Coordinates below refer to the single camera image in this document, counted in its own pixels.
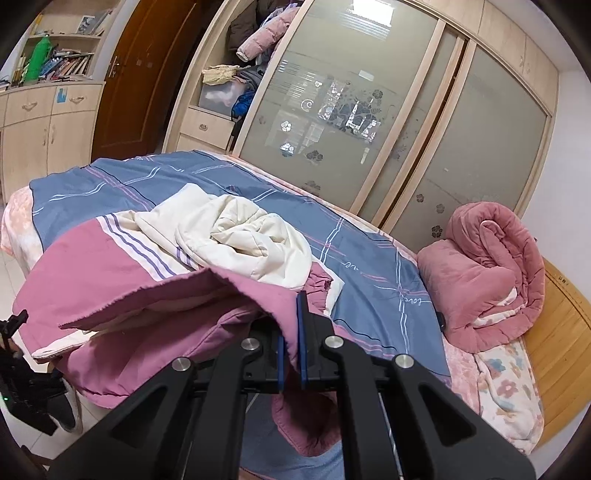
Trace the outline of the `green bottle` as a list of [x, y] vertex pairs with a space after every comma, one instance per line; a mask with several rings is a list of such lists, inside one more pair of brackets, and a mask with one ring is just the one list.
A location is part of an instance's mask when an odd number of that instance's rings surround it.
[[24, 75], [24, 82], [36, 82], [39, 78], [41, 68], [52, 50], [52, 44], [48, 35], [43, 36], [33, 49], [27, 72]]

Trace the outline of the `blue plaid bed sheet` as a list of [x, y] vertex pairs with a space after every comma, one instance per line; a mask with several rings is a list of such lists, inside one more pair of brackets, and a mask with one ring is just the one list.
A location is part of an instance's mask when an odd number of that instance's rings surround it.
[[297, 362], [296, 294], [368, 354], [442, 379], [443, 336], [416, 263], [304, 195], [200, 152], [99, 159], [34, 180], [43, 253], [15, 301], [22, 339], [113, 408], [177, 356], [214, 356], [257, 307]]

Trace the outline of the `brown wooden door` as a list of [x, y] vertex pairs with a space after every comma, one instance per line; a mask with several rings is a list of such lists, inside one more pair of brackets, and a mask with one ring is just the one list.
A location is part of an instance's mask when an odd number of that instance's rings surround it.
[[141, 1], [105, 75], [91, 159], [151, 153], [186, 61], [217, 9], [207, 1]]

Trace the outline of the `wardrobe wooden drawer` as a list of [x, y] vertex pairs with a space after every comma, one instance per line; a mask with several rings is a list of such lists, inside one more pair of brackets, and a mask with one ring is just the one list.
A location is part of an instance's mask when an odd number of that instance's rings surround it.
[[235, 123], [228, 118], [189, 106], [181, 122], [180, 135], [225, 151], [234, 128]]

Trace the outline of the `translucent plastic storage box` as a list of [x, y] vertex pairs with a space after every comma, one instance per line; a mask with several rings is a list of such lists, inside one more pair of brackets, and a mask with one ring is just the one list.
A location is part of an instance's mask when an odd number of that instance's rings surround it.
[[229, 117], [236, 100], [245, 91], [245, 83], [236, 80], [219, 85], [203, 84], [197, 106], [201, 109]]

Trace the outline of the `frosted glass wardrobe door right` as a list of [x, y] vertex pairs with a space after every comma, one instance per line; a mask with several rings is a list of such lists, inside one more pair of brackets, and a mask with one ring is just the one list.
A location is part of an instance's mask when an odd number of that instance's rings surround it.
[[457, 208], [496, 202], [517, 211], [549, 116], [486, 50], [470, 42], [441, 116], [381, 228], [413, 252], [444, 237]]

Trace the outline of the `frosted glass wardrobe door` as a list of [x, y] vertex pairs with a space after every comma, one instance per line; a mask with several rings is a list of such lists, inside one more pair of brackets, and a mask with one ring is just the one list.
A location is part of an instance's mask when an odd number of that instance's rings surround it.
[[517, 211], [549, 116], [486, 50], [470, 42], [441, 116], [381, 228], [413, 252], [444, 237], [457, 208], [496, 202]]
[[404, 103], [419, 95], [444, 21], [402, 1], [315, 1], [283, 52], [239, 156], [349, 210]]

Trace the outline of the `cream crumpled cloth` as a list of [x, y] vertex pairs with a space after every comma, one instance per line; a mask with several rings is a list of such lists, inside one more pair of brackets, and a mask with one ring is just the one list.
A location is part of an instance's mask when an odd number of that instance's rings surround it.
[[240, 70], [238, 65], [215, 65], [204, 69], [201, 72], [202, 83], [209, 86], [216, 86], [228, 83]]

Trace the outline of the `pink puffer jacket hanging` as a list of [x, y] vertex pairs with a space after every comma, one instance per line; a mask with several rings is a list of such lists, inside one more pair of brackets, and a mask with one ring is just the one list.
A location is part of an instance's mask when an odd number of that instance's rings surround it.
[[256, 65], [266, 63], [263, 59], [270, 49], [287, 33], [290, 23], [293, 22], [300, 6], [297, 3], [287, 4], [270, 13], [260, 25], [259, 29], [242, 42], [236, 50], [236, 56], [243, 63], [254, 62]]

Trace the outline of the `row of books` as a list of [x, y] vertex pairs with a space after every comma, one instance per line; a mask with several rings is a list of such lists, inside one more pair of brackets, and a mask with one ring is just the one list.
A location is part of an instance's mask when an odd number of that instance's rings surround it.
[[54, 48], [41, 66], [39, 80], [55, 81], [86, 76], [93, 56], [92, 52]]

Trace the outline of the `frosted glass wardrobe door left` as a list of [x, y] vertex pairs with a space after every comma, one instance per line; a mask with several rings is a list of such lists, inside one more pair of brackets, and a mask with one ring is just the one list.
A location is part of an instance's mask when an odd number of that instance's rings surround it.
[[404, 103], [419, 95], [444, 21], [402, 1], [315, 1], [283, 52], [239, 156], [349, 210]]

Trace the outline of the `blue garment in wardrobe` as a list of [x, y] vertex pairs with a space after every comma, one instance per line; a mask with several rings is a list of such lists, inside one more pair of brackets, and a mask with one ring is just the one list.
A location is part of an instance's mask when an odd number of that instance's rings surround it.
[[231, 108], [230, 117], [233, 120], [238, 120], [245, 117], [246, 113], [249, 111], [250, 105], [252, 104], [254, 95], [256, 95], [256, 91], [249, 90], [238, 96], [238, 98], [235, 100], [235, 104]]

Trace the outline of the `wooden headboard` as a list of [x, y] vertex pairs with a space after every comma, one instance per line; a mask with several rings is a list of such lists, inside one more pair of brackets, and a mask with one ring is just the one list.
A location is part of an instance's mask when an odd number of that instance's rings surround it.
[[590, 302], [551, 262], [545, 263], [542, 313], [524, 336], [542, 401], [544, 445], [590, 402]]

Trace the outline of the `pink floral bed cover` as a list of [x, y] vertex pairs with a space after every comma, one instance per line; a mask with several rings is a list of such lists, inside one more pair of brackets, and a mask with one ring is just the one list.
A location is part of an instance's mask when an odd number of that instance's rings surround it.
[[[33, 225], [33, 195], [15, 192], [1, 217], [1, 249], [28, 275], [43, 254]], [[522, 340], [471, 354], [443, 341], [452, 390], [525, 454], [544, 429], [542, 400]]]

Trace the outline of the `rolled pink quilt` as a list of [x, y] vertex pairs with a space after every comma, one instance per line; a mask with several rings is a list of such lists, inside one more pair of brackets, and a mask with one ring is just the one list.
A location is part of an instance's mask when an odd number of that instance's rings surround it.
[[519, 217], [495, 202], [463, 205], [445, 238], [417, 254], [422, 280], [444, 335], [455, 347], [479, 353], [530, 330], [545, 300], [545, 265]]

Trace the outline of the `light wood bookshelf cabinet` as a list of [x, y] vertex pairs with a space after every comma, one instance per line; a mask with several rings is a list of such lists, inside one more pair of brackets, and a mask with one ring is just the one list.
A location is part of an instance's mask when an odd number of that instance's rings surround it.
[[[25, 31], [18, 63], [1, 88], [1, 201], [30, 181], [90, 162], [104, 82], [97, 57], [120, 12], [120, 1], [52, 1]], [[94, 54], [86, 76], [25, 83], [36, 44]]]

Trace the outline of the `pink and white hooded jacket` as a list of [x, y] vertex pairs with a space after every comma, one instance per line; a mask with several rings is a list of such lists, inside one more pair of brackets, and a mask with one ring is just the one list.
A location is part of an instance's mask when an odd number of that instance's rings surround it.
[[257, 316], [297, 364], [297, 294], [329, 315], [342, 279], [308, 240], [252, 200], [194, 184], [148, 212], [97, 216], [55, 240], [13, 304], [20, 336], [95, 405], [112, 409], [178, 357], [204, 361]]

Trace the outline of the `dark brown hanging coat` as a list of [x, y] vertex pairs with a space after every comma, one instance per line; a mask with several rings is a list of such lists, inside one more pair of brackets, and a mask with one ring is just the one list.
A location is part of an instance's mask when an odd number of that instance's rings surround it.
[[252, 1], [230, 24], [228, 28], [228, 50], [235, 52], [274, 10], [283, 6], [283, 1]]

